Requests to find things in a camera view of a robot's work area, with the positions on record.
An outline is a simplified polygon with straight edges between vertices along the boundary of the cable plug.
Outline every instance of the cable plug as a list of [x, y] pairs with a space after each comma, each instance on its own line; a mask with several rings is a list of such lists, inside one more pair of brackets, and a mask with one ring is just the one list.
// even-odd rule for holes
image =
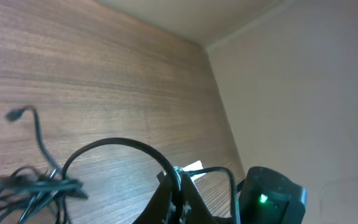
[[8, 121], [15, 121], [15, 120], [21, 119], [24, 111], [25, 111], [25, 109], [13, 109], [10, 112], [8, 112], [8, 114], [5, 115], [5, 118]]

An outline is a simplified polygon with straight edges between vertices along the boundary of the green light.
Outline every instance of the green light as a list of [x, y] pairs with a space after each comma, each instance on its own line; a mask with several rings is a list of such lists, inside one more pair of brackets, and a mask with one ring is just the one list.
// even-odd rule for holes
[[267, 201], [267, 196], [264, 195], [264, 194], [260, 195], [259, 201], [260, 201], [261, 203], [265, 203], [265, 202]]

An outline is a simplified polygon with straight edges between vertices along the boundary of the black electronic device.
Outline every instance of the black electronic device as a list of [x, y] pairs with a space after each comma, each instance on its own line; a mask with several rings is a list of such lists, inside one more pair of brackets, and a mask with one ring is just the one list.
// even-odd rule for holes
[[[55, 224], [71, 223], [66, 198], [87, 199], [83, 184], [67, 175], [70, 164], [82, 153], [99, 146], [120, 144], [136, 148], [153, 157], [164, 169], [159, 174], [160, 185], [148, 205], [135, 220], [136, 224], [300, 224], [305, 214], [306, 190], [283, 175], [264, 167], [253, 167], [239, 185], [232, 172], [225, 167], [183, 171], [174, 168], [156, 149], [142, 142], [126, 138], [107, 138], [92, 142], [74, 152], [61, 168], [47, 151], [41, 135], [39, 115], [35, 107], [25, 106], [10, 111], [9, 121], [20, 119], [30, 110], [35, 121], [36, 140], [44, 158], [54, 169], [42, 173], [32, 166], [21, 167], [13, 174], [0, 178], [0, 223], [12, 212], [21, 210], [17, 223], [25, 223], [41, 209], [50, 209]], [[208, 211], [193, 181], [193, 175], [223, 172], [229, 177], [231, 218], [214, 217]]]

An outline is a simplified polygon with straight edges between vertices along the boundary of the white wall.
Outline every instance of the white wall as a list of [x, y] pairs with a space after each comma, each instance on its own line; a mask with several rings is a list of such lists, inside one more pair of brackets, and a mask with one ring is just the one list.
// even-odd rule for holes
[[358, 1], [301, 0], [209, 57], [244, 169], [305, 186], [305, 223], [358, 223]]

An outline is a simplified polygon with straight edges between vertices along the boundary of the brown wooden surface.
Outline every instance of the brown wooden surface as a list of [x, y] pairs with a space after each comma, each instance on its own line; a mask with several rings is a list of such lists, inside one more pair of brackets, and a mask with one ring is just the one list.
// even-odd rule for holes
[[[28, 104], [38, 107], [45, 144], [60, 164], [81, 146], [115, 136], [146, 142], [174, 165], [201, 160], [230, 168], [237, 181], [244, 175], [204, 50], [93, 1], [0, 0], [0, 175], [47, 168], [31, 115], [4, 119]], [[128, 147], [79, 157], [69, 173], [90, 199], [70, 200], [74, 223], [130, 223], [160, 170]], [[226, 177], [208, 174], [196, 183], [213, 214], [228, 215]]]

